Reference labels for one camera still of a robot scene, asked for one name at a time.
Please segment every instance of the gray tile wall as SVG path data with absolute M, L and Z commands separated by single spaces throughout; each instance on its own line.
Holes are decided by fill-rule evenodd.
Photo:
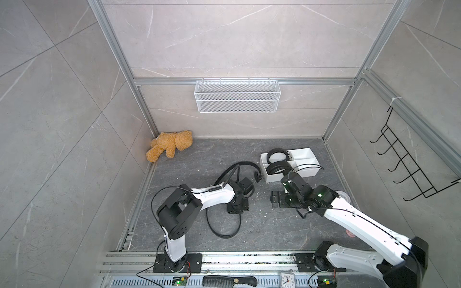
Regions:
M 419 194 L 418 188 L 411 180 L 395 184 L 393 181 L 404 179 L 408 173 L 402 164 L 394 172 L 387 170 L 395 167 L 398 158 L 392 150 L 384 155 L 377 154 L 389 147 L 386 140 L 382 138 L 375 144 L 370 142 L 379 137 L 389 115 L 388 107 L 371 87 L 363 84 L 328 145 L 363 212 L 399 233 L 408 237 L 417 235 L 429 243 L 431 262 L 423 287 L 458 287 L 456 267 L 460 264 L 457 251 L 461 247 L 461 231 L 457 227 L 461 212 L 457 206 L 460 187 L 453 186 L 430 198 L 403 200 Z M 446 164 L 395 112 L 390 117 L 389 126 L 436 188 L 441 189 L 456 179 Z M 410 161 L 405 163 L 414 169 Z M 428 183 L 419 173 L 415 177 L 425 189 Z
M 355 76 L 392 0 L 107 0 L 137 77 Z
M 105 0 L 135 77 L 355 77 L 392 0 Z M 347 87 L 282 87 L 276 113 L 200 114 L 193 87 L 142 87 L 160 131 L 316 137 Z
M 413 0 L 372 66 L 378 76 L 458 150 L 461 150 L 460 13 L 461 2 L 457 0 Z M 363 210 L 377 213 L 376 219 L 402 232 L 409 227 L 412 233 L 408 235 L 418 235 L 429 243 L 431 263 L 424 286 L 461 287 L 458 269 L 461 186 L 455 185 L 430 198 L 403 200 L 419 193 L 416 185 L 411 180 L 393 183 L 408 173 L 402 165 L 394 172 L 387 170 L 392 170 L 398 159 L 392 151 L 382 156 L 376 153 L 387 149 L 385 140 L 370 143 L 379 136 L 388 116 L 387 108 L 373 89 L 366 84 L 360 87 L 329 145 Z M 437 189 L 457 179 L 395 112 L 390 126 Z M 411 163 L 405 163 L 412 166 L 412 171 L 416 170 Z M 429 183 L 419 173 L 415 174 L 418 184 L 428 188 Z
M 320 138 L 348 86 L 281 86 L 275 113 L 199 113 L 194 86 L 142 86 L 160 131 L 191 130 L 194 137 Z
M 98 287 L 152 135 L 86 0 L 0 11 L 0 287 Z
M 372 70 L 461 151 L 461 1 L 414 0 Z

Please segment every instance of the black comb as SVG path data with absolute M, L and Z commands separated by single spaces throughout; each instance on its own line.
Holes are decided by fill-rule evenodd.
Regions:
M 203 287 L 222 287 L 232 288 L 235 284 L 248 284 L 250 286 L 258 286 L 258 280 L 253 277 L 227 277 L 227 276 L 204 276 Z

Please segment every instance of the white wire basket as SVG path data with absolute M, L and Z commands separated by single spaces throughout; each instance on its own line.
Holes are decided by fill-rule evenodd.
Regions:
M 275 112 L 280 99 L 276 80 L 200 80 L 195 84 L 200 113 Z

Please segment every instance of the clock face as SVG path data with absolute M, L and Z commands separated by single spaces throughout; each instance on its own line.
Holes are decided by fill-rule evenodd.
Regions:
M 295 275 L 291 273 L 280 273 L 281 288 L 295 288 Z

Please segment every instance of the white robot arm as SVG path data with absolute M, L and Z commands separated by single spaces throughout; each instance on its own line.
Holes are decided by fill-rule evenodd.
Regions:
M 345 248 L 324 241 L 314 254 L 320 270 L 346 268 L 383 279 L 390 288 L 418 288 L 427 269 L 428 245 L 419 237 L 409 239 L 360 212 L 326 186 L 312 189 L 297 173 L 281 180 L 286 203 L 338 223 L 374 250 Z
M 324 241 L 312 258 L 319 270 L 346 268 L 383 279 L 390 288 L 420 287 L 428 263 L 428 245 L 424 240 L 409 239 L 390 230 L 326 186 L 312 189 L 295 172 L 285 175 L 281 183 L 287 192 L 284 201 L 288 206 L 318 213 L 351 231 L 374 249 L 357 250 Z M 173 191 L 157 211 L 165 232 L 167 265 L 172 271 L 181 270 L 186 261 L 185 233 L 201 210 L 228 203 L 229 213 L 243 213 L 248 210 L 246 197 L 254 190 L 247 178 L 242 181 L 228 178 L 208 188 L 179 187 L 181 189 Z

